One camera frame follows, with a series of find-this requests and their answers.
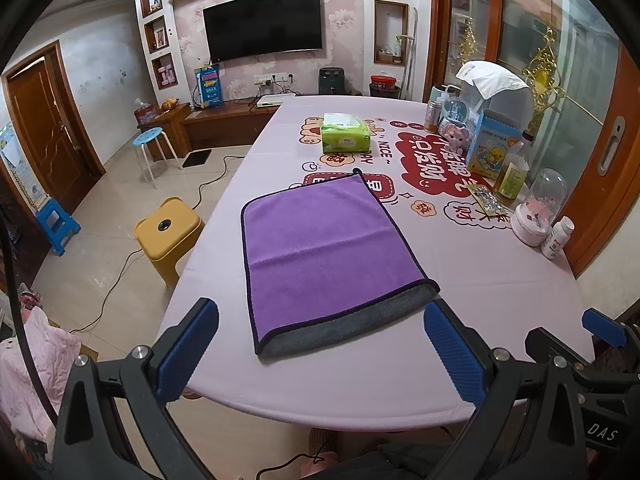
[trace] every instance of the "red bucket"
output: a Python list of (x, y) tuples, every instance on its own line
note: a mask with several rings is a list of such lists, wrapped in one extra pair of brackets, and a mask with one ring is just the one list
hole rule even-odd
[(396, 86), (396, 78), (388, 75), (372, 75), (371, 84), (378, 90), (393, 90)]

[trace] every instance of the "purple towel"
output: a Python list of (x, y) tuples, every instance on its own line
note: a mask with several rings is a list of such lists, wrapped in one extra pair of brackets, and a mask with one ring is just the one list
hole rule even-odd
[(256, 198), (241, 221), (256, 354), (337, 343), (440, 290), (361, 173)]

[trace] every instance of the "green tissue package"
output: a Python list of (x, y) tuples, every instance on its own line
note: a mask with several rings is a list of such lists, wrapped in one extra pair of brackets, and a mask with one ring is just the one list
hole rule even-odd
[(324, 114), (320, 134), (324, 153), (368, 152), (370, 150), (369, 128), (355, 115)]

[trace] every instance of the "tiled floor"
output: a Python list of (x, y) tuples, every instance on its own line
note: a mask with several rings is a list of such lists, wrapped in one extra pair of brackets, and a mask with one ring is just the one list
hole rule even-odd
[[(245, 155), (248, 146), (213, 150), (207, 163), (179, 171), (175, 162), (158, 162), (154, 175), (158, 189), (144, 181), (128, 144), (106, 165), (108, 172), (74, 213), (82, 231), (66, 245), (62, 257), (49, 254), (34, 282), (44, 310), (62, 328), (81, 328), (98, 317), (105, 294), (118, 277), (129, 253), (140, 246), (133, 227), (169, 196), (181, 197), (189, 206), (198, 201), (198, 186), (223, 173), (224, 155)], [(229, 172), (203, 188), (198, 213), (207, 219), (241, 159), (227, 159)], [(178, 272), (188, 256), (178, 263)], [(98, 360), (121, 358), (134, 346), (152, 344), (158, 332), (170, 291), (144, 254), (130, 260), (126, 273), (111, 293), (102, 319), (82, 342), (98, 352)], [(118, 402), (141, 464), (159, 475), (137, 432), (126, 402)], [(180, 399), (169, 411), (178, 427), (213, 474), (221, 480), (255, 477), (258, 470), (286, 462), (306, 451), (308, 428), (246, 415), (207, 399)], [(354, 456), (374, 435), (350, 434), (343, 440), (345, 456)], [(448, 438), (438, 428), (385, 435), (389, 440), (436, 441)], [(292, 465), (263, 476), (264, 480), (297, 478)]]

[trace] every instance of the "picture frame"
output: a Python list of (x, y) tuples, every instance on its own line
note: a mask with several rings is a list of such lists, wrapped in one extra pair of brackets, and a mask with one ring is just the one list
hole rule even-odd
[(162, 48), (166, 46), (166, 35), (164, 34), (164, 28), (158, 28), (156, 30), (156, 48)]

